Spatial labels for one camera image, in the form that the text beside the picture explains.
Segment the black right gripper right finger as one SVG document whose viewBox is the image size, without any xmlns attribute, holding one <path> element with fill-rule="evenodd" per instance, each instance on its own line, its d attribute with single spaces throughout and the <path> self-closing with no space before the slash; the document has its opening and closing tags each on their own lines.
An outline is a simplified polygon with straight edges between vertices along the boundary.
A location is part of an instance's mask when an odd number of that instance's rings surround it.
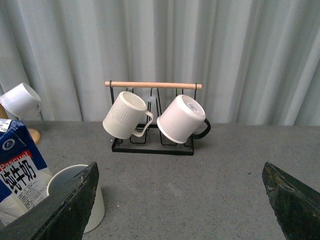
<svg viewBox="0 0 320 240">
<path fill-rule="evenodd" d="M 320 238 L 320 193 L 266 162 L 262 180 L 269 203 L 287 240 Z"/>
</svg>

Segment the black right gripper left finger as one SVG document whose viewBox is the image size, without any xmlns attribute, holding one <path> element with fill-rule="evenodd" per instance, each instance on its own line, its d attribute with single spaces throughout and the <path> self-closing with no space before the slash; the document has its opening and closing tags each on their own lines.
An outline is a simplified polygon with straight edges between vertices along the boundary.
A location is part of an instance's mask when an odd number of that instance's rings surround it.
<svg viewBox="0 0 320 240">
<path fill-rule="evenodd" d="M 81 240 L 98 187 L 92 162 L 30 211 L 0 230 L 2 240 Z"/>
</svg>

